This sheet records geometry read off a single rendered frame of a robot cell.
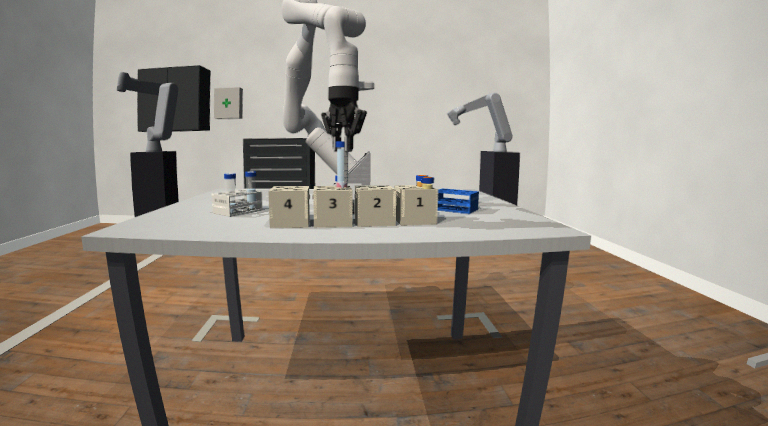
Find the beige tube rack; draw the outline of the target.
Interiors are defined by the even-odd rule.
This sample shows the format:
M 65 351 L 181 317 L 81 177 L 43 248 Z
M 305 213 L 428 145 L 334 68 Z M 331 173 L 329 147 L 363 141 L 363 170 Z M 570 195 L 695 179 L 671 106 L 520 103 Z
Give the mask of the beige tube rack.
M 256 201 L 247 202 L 247 195 L 255 194 L 255 193 L 257 193 Z M 230 206 L 230 197 L 236 197 L 236 196 L 242 196 L 242 195 L 245 195 L 244 199 L 238 199 L 236 200 L 236 205 Z M 246 189 L 242 189 L 242 190 L 236 190 L 236 195 L 226 195 L 226 192 L 213 193 L 212 205 L 213 205 L 213 214 L 218 214 L 218 215 L 223 215 L 228 217 L 261 211 L 263 210 L 262 191 L 247 192 Z M 255 207 L 251 209 L 249 205 L 255 205 Z M 236 208 L 236 209 L 234 210 L 233 213 L 230 213 L 230 209 L 233 209 L 233 208 Z

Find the beige bucket adapter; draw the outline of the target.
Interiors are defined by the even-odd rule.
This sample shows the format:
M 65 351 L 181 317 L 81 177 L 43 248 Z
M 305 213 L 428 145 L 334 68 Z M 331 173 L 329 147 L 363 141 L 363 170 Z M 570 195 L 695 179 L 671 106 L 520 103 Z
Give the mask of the beige bucket adapter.
M 309 227 L 309 186 L 274 186 L 268 196 L 270 228 Z
M 358 227 L 396 226 L 396 189 L 389 185 L 355 186 Z
M 352 189 L 336 186 L 314 186 L 314 228 L 353 227 Z
M 394 185 L 396 221 L 401 225 L 437 224 L 438 189 L 416 185 Z

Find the blue tube rack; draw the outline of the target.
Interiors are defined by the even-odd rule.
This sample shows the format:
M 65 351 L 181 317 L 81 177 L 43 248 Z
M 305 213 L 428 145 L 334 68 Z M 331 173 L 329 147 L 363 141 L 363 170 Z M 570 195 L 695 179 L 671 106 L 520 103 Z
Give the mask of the blue tube rack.
M 469 196 L 469 200 L 446 198 L 446 197 L 443 197 L 443 193 L 467 195 Z M 444 188 L 438 190 L 438 203 L 439 203 L 438 211 L 471 214 L 478 210 L 478 201 L 479 201 L 479 191 L 467 191 L 467 190 L 444 189 Z M 443 204 L 448 204 L 448 205 L 443 205 Z M 452 205 L 458 205 L 458 206 L 452 206 Z M 462 207 L 462 206 L 467 206 L 467 207 Z M 468 207 L 469 207 L 469 212 L 468 212 Z

